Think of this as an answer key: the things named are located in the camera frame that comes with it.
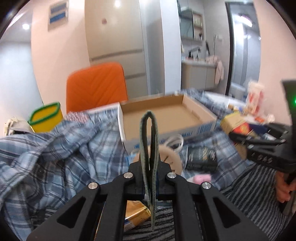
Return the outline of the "right hand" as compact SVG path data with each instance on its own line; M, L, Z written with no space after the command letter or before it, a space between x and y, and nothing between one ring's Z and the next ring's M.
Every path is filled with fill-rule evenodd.
M275 174L275 190L276 198L280 203L290 200L290 192L293 190L293 186L285 182L284 173L279 171Z

